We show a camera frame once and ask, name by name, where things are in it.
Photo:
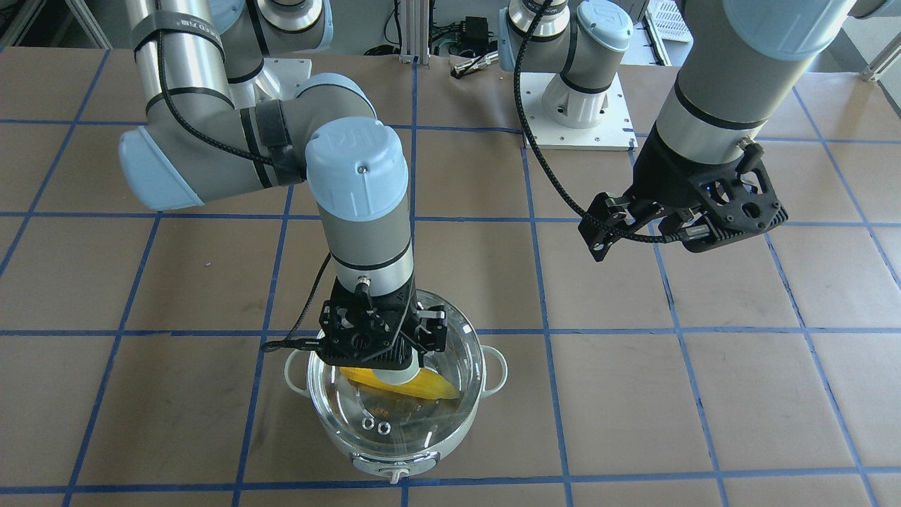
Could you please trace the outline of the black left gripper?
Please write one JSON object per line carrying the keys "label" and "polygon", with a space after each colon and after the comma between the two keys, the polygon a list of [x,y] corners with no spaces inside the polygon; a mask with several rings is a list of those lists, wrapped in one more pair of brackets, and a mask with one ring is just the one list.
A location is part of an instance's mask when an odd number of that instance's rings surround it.
{"label": "black left gripper", "polygon": [[660,222],[657,227],[660,234],[672,235],[683,244],[714,244],[719,238],[704,216],[694,219],[692,209],[700,214],[700,206],[694,199],[690,179],[725,166],[740,174],[749,192],[756,192],[757,179],[750,175],[750,170],[762,162],[762,145],[747,141],[741,153],[730,163],[699,163],[670,148],[657,132],[657,126],[653,126],[634,164],[633,185],[627,190],[628,195],[617,198],[599,193],[577,227],[593,259],[602,262],[612,245],[622,239],[614,229],[634,237],[651,220],[662,216],[665,206],[675,211]]}

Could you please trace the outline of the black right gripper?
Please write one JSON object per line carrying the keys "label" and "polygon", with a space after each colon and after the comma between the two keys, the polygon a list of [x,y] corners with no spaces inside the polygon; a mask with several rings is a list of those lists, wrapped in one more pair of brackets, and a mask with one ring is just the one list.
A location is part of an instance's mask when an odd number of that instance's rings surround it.
{"label": "black right gripper", "polygon": [[412,348],[417,353],[419,367],[425,367],[428,353],[446,350],[448,320],[446,305],[422,307],[416,305],[415,276],[410,276],[395,291],[376,296],[370,290],[358,289],[354,282],[351,289],[340,280],[334,281],[331,290],[331,330],[356,330],[360,332],[396,332],[403,328],[409,332]]}

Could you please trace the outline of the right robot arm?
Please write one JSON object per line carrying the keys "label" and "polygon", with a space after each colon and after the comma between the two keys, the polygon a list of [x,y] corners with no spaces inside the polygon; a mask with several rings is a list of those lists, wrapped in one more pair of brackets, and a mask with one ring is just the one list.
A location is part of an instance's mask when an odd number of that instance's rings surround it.
{"label": "right robot arm", "polygon": [[402,144],[353,80],[309,77],[290,92],[241,95],[276,52],[332,34],[325,1],[128,1],[147,124],[119,144],[133,193],[155,211],[306,183],[334,261],[321,338],[265,351],[313,351],[328,365],[402,371],[446,346],[446,312],[416,296]]}

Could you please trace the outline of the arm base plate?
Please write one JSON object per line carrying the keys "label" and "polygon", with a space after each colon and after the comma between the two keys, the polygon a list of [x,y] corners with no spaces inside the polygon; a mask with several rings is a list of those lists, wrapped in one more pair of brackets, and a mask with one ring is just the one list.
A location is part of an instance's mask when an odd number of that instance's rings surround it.
{"label": "arm base plate", "polygon": [[255,76],[230,84],[236,108],[252,107],[261,101],[290,100],[311,77],[309,58],[264,58]]}
{"label": "arm base plate", "polygon": [[618,74],[605,91],[587,94],[568,87],[559,75],[524,72],[521,91],[541,149],[626,151],[635,144]]}

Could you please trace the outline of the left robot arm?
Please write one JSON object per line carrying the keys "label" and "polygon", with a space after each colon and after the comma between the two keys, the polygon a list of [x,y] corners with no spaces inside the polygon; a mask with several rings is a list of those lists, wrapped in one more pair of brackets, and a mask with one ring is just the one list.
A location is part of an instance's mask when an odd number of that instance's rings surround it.
{"label": "left robot arm", "polygon": [[512,1],[501,58],[532,153],[601,262],[620,239],[682,243],[693,253],[767,233],[788,214],[762,161],[757,133],[847,16],[898,13],[893,1],[679,1],[694,44],[651,126],[622,196],[583,209],[537,147],[522,106],[523,70],[553,74],[547,112],[594,125],[629,43],[627,13],[609,1]]}

